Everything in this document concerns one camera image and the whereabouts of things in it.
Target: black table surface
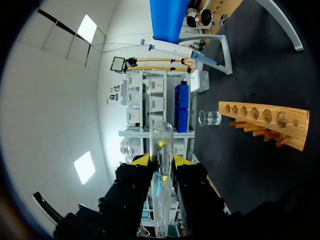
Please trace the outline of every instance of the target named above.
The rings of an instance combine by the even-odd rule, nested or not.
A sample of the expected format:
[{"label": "black table surface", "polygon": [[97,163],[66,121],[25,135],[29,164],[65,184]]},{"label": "black table surface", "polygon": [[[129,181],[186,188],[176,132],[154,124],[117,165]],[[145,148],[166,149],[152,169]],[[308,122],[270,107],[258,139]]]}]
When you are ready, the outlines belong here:
[{"label": "black table surface", "polygon": [[[302,152],[287,145],[277,148],[275,141],[264,142],[262,136],[230,127],[233,119],[226,116],[219,126],[200,127],[197,123],[194,154],[231,212],[245,214],[265,201],[278,200],[312,179],[320,167],[318,50],[312,32],[304,26],[314,24],[314,31],[319,28],[312,20],[301,22],[299,11],[282,10],[298,33],[303,51],[295,51],[284,30],[261,5],[244,0],[218,32],[227,37],[233,74],[206,65],[203,68],[209,72],[210,89],[197,94],[197,112],[217,111],[219,101],[310,111]],[[203,53],[224,64],[219,42],[212,40]]]}]

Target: test tube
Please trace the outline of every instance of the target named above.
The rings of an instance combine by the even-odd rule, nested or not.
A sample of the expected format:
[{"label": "test tube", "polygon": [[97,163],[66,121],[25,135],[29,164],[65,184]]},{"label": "test tube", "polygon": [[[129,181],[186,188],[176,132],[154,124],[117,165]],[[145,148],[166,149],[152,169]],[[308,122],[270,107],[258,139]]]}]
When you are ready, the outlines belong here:
[{"label": "test tube", "polygon": [[150,160],[157,166],[151,180],[154,228],[157,238],[165,238],[168,235],[173,138],[174,130],[168,122],[158,121],[150,129]]}]

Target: glass beaker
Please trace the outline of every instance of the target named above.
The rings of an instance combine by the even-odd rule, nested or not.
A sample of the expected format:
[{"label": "glass beaker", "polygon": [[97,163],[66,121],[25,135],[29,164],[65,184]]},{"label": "glass beaker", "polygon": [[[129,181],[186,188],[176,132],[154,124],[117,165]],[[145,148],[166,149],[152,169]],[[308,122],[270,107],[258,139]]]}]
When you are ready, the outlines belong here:
[{"label": "glass beaker", "polygon": [[218,111],[199,111],[198,121],[200,127],[205,124],[209,126],[219,125],[221,123],[222,116]]}]

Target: ceiling light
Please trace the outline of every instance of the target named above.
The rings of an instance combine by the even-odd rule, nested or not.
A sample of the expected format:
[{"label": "ceiling light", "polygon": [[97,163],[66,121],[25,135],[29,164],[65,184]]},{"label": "ceiling light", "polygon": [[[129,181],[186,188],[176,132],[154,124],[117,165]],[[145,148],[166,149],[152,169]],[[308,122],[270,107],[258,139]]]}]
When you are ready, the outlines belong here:
[{"label": "ceiling light", "polygon": [[96,29],[97,25],[95,24],[95,22],[92,21],[92,19],[88,15],[85,15],[76,33],[91,44],[92,40],[94,39]]},{"label": "ceiling light", "polygon": [[75,170],[78,173],[82,185],[84,185],[96,171],[89,151],[82,155],[73,164],[75,166]]}]

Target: wooden peg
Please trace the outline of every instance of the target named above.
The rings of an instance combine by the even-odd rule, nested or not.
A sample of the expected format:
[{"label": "wooden peg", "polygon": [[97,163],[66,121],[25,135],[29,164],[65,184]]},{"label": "wooden peg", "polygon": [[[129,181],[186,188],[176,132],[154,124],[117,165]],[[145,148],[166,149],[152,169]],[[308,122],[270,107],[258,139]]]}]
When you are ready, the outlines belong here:
[{"label": "wooden peg", "polygon": [[244,124],[244,123],[245,123],[244,121],[231,121],[231,122],[229,122],[229,126],[234,127],[238,124]]},{"label": "wooden peg", "polygon": [[270,133],[269,129],[264,129],[264,130],[256,130],[256,131],[253,131],[252,132],[252,135],[254,137],[257,137],[257,136],[262,136],[262,135],[266,135]]},{"label": "wooden peg", "polygon": [[280,136],[280,133],[279,133],[279,132],[270,133],[270,134],[268,134],[268,135],[265,135],[264,138],[263,138],[263,140],[267,142],[267,141],[270,141],[270,140],[272,140],[272,139],[276,139],[276,138],[278,138],[279,136]]},{"label": "wooden peg", "polygon": [[252,124],[252,123],[242,123],[242,124],[237,124],[235,125],[236,129],[244,129],[244,128],[248,128],[248,127],[255,127],[258,125]]},{"label": "wooden peg", "polygon": [[244,132],[253,132],[253,131],[257,131],[257,130],[266,130],[265,127],[262,127],[262,126],[248,126],[248,127],[245,127],[243,129]]},{"label": "wooden peg", "polygon": [[287,136],[284,139],[277,141],[276,146],[279,148],[279,147],[285,145],[286,143],[290,142],[290,140],[291,140],[291,137]]}]

